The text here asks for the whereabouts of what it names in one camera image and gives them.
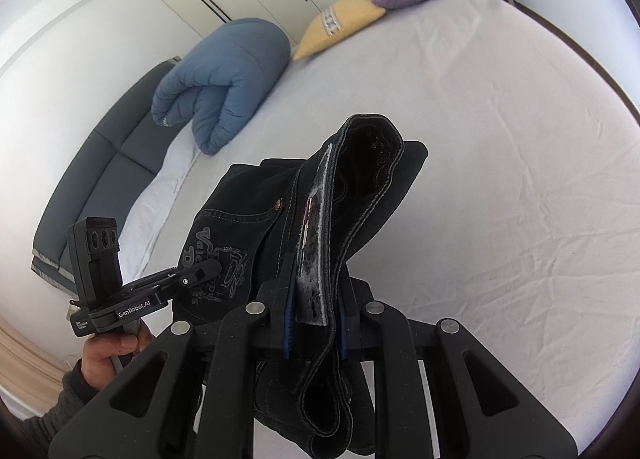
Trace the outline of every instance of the folded duvet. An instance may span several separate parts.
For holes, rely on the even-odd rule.
[[[259,18],[233,20],[200,42],[160,82],[151,114],[165,126],[192,121],[197,146],[213,155],[251,119],[285,70],[289,39]]]

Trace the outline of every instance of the rivet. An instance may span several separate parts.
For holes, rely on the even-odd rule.
[[[385,305],[382,302],[378,302],[374,300],[373,302],[369,302],[365,309],[369,314],[381,314],[385,310]]]
[[[262,314],[264,313],[264,304],[262,302],[250,302],[244,310],[249,314]]]
[[[178,320],[171,325],[171,332],[175,335],[187,334],[189,329],[191,325],[185,320]]]
[[[455,320],[447,318],[446,320],[440,322],[440,328],[446,333],[455,334],[460,331],[460,324]]]

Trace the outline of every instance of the white bed sheet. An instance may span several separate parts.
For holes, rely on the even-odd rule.
[[[200,150],[191,134],[191,121],[169,145],[162,168],[136,199],[118,238],[123,283],[143,276],[156,240],[171,213],[175,198]]]
[[[233,142],[196,158],[146,273],[176,264],[231,164],[307,158],[374,112],[430,156],[351,274],[408,317],[461,321],[584,449],[640,365],[640,129],[571,49],[500,0],[390,12],[293,64]],[[276,452],[304,457],[259,428],[256,457]]]

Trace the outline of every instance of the bed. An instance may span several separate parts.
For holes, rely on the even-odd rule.
[[[408,317],[461,321],[583,451],[640,365],[640,129],[578,55],[500,0],[390,12],[290,65],[233,142],[140,196],[121,236],[125,259],[145,246],[130,273],[176,264],[231,164],[307,158],[356,113],[388,116],[430,156],[351,274]],[[263,427],[256,439],[257,458],[304,457]]]

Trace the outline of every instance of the wrinkled fabric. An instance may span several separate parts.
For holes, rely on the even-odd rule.
[[[151,105],[157,124],[193,119],[200,150],[213,155],[252,118],[289,63],[289,39],[260,18],[217,28],[160,82]]]
[[[640,130],[593,68],[506,2],[430,0],[292,64],[224,164],[191,170],[148,272],[176,261],[232,162],[306,158],[362,111],[432,155],[350,273],[409,318],[459,320],[584,450],[640,367]],[[304,457],[263,425],[256,443],[261,458]]]
[[[174,299],[174,319],[195,325],[253,301],[287,253],[296,280],[291,345],[302,354],[260,363],[255,416],[314,459],[348,447],[373,452],[373,406],[359,363],[340,360],[338,275],[384,225],[427,156],[384,116],[352,116],[307,160],[233,165],[196,215],[179,268],[205,259],[219,277]]]

